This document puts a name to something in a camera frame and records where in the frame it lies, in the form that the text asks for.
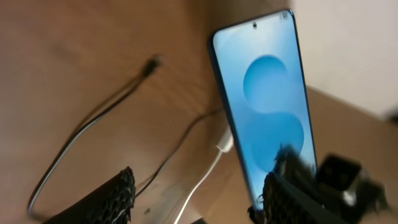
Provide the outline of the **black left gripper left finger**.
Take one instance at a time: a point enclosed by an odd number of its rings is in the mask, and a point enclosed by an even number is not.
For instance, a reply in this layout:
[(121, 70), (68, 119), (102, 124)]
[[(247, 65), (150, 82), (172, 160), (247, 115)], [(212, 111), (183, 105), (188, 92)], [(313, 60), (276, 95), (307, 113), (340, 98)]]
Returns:
[(43, 224), (127, 224), (136, 186), (130, 167)]

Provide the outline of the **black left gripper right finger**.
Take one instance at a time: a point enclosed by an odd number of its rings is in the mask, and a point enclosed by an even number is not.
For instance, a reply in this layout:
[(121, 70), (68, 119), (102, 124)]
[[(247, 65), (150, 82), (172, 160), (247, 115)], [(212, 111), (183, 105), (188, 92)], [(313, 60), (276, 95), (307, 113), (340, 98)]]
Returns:
[(256, 224), (344, 224), (345, 222), (273, 172), (264, 180), (263, 196), (262, 210), (248, 208), (249, 218)]

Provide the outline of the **blue Galaxy smartphone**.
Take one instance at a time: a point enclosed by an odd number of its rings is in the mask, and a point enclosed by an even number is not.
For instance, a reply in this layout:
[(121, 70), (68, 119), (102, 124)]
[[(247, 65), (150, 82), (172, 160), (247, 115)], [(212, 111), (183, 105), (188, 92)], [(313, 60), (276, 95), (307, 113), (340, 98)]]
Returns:
[(295, 16), (283, 9), (214, 31), (208, 50), (251, 203), (291, 147), (317, 169)]

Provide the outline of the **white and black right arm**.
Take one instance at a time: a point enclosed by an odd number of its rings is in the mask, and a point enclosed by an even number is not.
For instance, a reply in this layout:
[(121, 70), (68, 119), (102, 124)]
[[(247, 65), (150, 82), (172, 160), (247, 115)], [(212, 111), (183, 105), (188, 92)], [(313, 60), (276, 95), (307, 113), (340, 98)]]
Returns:
[(391, 210), (385, 188), (360, 163), (330, 154), (317, 171), (280, 148), (263, 188), (267, 223), (359, 223)]

